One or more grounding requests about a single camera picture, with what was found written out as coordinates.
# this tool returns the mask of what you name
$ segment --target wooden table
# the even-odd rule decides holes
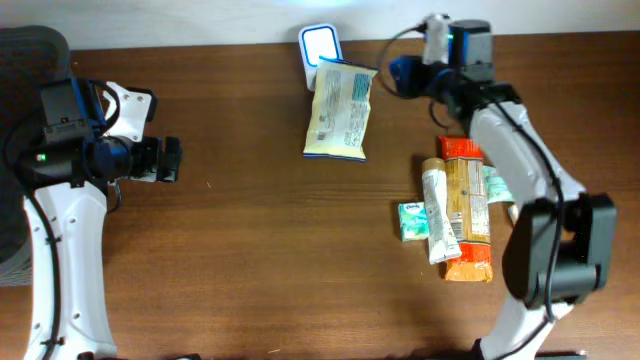
[[[380,47],[343,51],[371,64]],[[391,55],[420,47],[403,41]],[[545,142],[619,209],[606,289],[561,321],[545,350],[640,352],[639,49],[638,33],[496,39],[498,77],[515,85]],[[177,184],[124,183],[123,207],[105,222],[121,357],[399,358],[465,350],[492,328],[511,231],[499,205],[489,284],[445,282],[422,242],[398,238],[396,205],[420,199],[419,164],[444,134],[426,100],[376,83],[368,162],[309,160],[312,94],[296,44],[81,51],[73,61],[79,76],[153,89],[147,134],[184,147]],[[30,288],[0,289],[0,358],[22,356],[30,317]]]

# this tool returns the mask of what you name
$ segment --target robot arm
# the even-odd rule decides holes
[[[13,169],[34,191],[25,200],[33,247],[33,313],[25,359],[116,356],[104,298],[102,227],[107,187],[118,179],[175,182],[180,142],[143,136],[153,119],[151,91],[106,87],[70,78],[41,91],[46,126],[41,143],[21,153]],[[44,212],[48,224],[38,213]],[[45,231],[54,235],[54,244]]]
[[[511,85],[495,81],[489,23],[431,15],[415,29],[431,42],[422,57],[390,64],[397,93],[447,105],[521,209],[503,256],[509,293],[494,330],[476,342],[473,356],[533,359],[556,320],[605,285],[615,206],[606,195],[586,193],[538,136]],[[563,227],[575,236],[556,248]]]

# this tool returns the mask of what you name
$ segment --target white wall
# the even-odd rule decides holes
[[[489,20],[497,34],[640,30],[640,0],[0,0],[0,26],[123,48],[291,42],[318,22],[342,40],[383,39],[430,12]]]

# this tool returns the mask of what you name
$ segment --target black mesh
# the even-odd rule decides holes
[[[57,31],[44,26],[0,30],[0,138],[19,121],[28,121],[9,144],[13,159],[37,131],[41,107],[38,88],[70,74],[69,47]],[[22,192],[0,167],[0,286],[31,283],[31,247]]]

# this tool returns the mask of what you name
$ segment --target white tube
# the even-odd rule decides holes
[[[432,158],[422,163],[424,208],[429,222],[429,263],[437,264],[462,255],[447,217],[447,174],[444,161]]]

